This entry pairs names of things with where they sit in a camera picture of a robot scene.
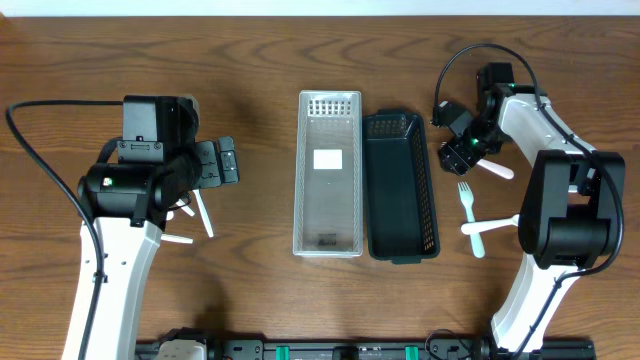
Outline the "pinkish white plastic spoon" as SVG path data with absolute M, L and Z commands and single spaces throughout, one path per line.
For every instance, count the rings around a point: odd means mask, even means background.
M 509 218 L 487 220 L 478 222 L 468 222 L 460 227 L 460 230 L 465 235 L 471 235 L 476 233 L 482 233 L 485 231 L 494 230 L 506 226 L 515 226 L 519 224 L 519 214 L 515 214 Z

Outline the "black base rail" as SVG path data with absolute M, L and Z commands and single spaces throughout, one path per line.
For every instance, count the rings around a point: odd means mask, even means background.
M 209 360 L 456 360 L 512 359 L 487 337 L 452 333 L 431 335 L 424 341 L 392 342 L 277 342 L 260 339 L 220 340 L 196 329 L 174 329 L 154 342 L 139 342 L 136 359 Z

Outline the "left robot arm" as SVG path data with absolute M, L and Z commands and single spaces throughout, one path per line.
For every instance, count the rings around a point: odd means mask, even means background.
M 197 141 L 192 96 L 128 95 L 123 134 L 103 147 L 78 185 L 88 214 L 63 356 L 131 359 L 148 274 L 173 207 L 203 189 L 234 184 L 232 138 Z

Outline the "pale green plastic fork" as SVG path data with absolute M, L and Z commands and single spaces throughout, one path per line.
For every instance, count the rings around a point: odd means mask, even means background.
M 474 196 L 470 186 L 466 182 L 458 183 L 458 191 L 462 205 L 464 206 L 467 221 L 473 223 L 475 216 L 473 212 Z M 485 248 L 479 233 L 469 235 L 473 255 L 476 258 L 485 257 Z

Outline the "white plastic fork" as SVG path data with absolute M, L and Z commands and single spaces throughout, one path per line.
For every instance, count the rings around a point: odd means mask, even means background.
M 481 159 L 476 163 L 476 165 L 504 179 L 511 180 L 514 178 L 514 172 L 510 168 L 499 165 L 497 163 Z

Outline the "clear perforated plastic basket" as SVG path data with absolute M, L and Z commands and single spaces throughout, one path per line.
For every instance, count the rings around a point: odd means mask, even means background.
M 358 91 L 299 94 L 292 252 L 363 252 L 362 106 Z

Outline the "dark green perforated basket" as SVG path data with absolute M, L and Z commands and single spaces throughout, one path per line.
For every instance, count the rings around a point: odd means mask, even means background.
M 395 265 L 440 253 L 428 144 L 420 114 L 380 110 L 363 118 L 369 254 Z

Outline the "white spoon lowest left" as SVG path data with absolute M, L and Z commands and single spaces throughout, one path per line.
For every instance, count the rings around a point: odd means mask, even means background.
M 192 238 L 172 235 L 172 234 L 162 234 L 161 241 L 179 243 L 179 244 L 193 244 L 194 242 Z

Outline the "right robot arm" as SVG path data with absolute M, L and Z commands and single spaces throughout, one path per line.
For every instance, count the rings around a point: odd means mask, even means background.
M 542 348 L 545 329 L 570 286 L 600 257 L 618 254 L 625 162 L 581 140 L 536 84 L 515 82 L 510 64 L 489 63 L 476 81 L 476 115 L 443 101 L 432 122 L 453 134 L 438 153 L 448 172 L 466 174 L 507 141 L 532 166 L 517 221 L 523 259 L 491 320 L 493 346 L 520 356 Z

